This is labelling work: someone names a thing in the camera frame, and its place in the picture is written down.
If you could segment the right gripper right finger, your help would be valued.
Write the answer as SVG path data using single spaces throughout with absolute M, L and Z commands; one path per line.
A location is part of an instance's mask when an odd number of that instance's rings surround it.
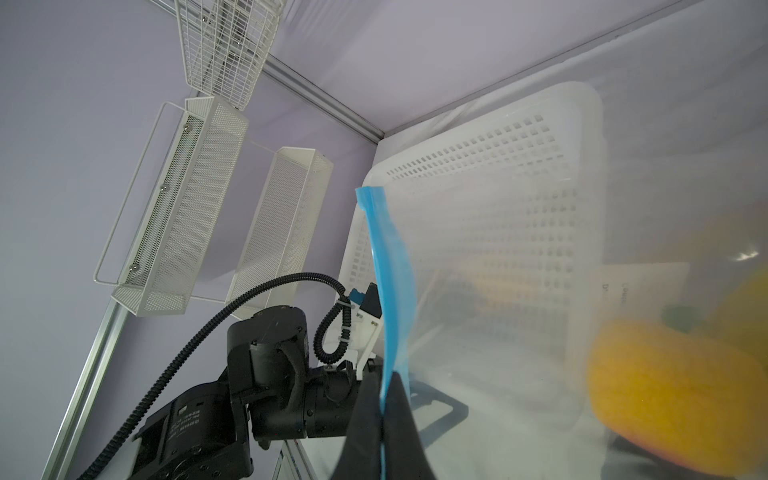
M 435 480 L 399 373 L 391 376 L 382 417 L 382 478 Z

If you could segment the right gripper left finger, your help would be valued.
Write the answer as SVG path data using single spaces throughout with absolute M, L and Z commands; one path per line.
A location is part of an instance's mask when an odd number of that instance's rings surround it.
M 331 480 L 379 480 L 381 478 L 382 414 L 379 404 L 380 375 L 367 375 L 359 388 L 346 439 Z

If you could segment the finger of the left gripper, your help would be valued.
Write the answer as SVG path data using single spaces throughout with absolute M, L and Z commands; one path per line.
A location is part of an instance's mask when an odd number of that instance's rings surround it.
M 421 381 L 410 382 L 410 404 L 421 443 L 430 447 L 469 416 L 469 407 Z

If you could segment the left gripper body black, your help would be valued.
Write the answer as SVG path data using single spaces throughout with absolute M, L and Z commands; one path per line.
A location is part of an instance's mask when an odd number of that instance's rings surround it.
M 349 361 L 312 368 L 299 387 L 286 383 L 248 407 L 252 436 L 256 441 L 344 437 L 362 384 Z

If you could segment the clear zip top bag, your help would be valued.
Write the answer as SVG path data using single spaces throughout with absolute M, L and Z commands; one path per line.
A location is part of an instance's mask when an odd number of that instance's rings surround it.
M 351 276 L 440 479 L 767 475 L 767 124 L 567 82 L 376 165 Z

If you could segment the small yellow food piece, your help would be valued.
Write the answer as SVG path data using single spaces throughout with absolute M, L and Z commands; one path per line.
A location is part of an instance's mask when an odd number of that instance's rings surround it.
M 736 477 L 767 460 L 767 374 L 735 347 L 614 320 L 594 338 L 586 386 L 600 422 L 677 466 Z

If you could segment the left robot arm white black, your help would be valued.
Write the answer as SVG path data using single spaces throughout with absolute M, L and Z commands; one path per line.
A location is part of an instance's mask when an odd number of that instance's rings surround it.
M 426 449 L 463 422 L 468 407 L 382 366 L 309 364 L 307 322 L 278 306 L 231 325 L 221 376 L 190 388 L 136 435 L 135 479 L 244 479 L 252 442 L 340 437 L 336 479 L 430 479 Z

